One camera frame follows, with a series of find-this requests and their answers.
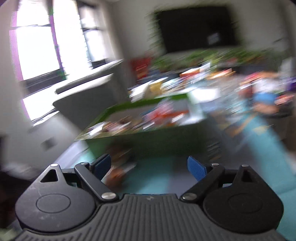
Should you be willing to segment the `green white cardboard box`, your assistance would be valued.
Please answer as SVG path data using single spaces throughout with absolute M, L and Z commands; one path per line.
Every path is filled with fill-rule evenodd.
M 211 124 L 190 93 L 107 108 L 76 138 L 95 157 L 127 149 L 137 158 L 190 156 L 206 152 Z

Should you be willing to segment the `black wall television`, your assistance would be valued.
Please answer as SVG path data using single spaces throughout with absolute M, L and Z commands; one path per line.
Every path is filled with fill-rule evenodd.
M 190 6 L 154 16 L 166 53 L 239 45 L 228 6 Z

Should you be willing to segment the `yellow canister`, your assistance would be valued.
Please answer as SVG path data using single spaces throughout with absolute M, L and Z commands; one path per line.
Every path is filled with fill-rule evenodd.
M 146 98 L 154 98 L 163 94 L 161 85 L 162 81 L 154 81 L 148 85 L 148 89 L 145 93 Z

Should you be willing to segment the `red flower decoration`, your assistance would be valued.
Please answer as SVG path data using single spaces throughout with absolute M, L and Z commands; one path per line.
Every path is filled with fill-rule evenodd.
M 151 57 L 134 58 L 130 60 L 132 72 L 137 80 L 148 76 L 151 61 Z

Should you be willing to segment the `white blue carton box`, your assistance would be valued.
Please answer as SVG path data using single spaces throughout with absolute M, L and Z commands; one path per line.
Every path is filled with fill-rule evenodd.
M 277 82 L 268 78 L 255 80 L 253 87 L 253 109 L 256 112 L 272 115 L 279 112 L 275 104 L 277 93 Z

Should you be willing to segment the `black framed window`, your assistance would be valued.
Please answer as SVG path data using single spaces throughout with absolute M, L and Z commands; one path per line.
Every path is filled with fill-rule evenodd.
M 106 1 L 16 1 L 10 39 L 31 121 L 53 111 L 57 87 L 116 58 Z

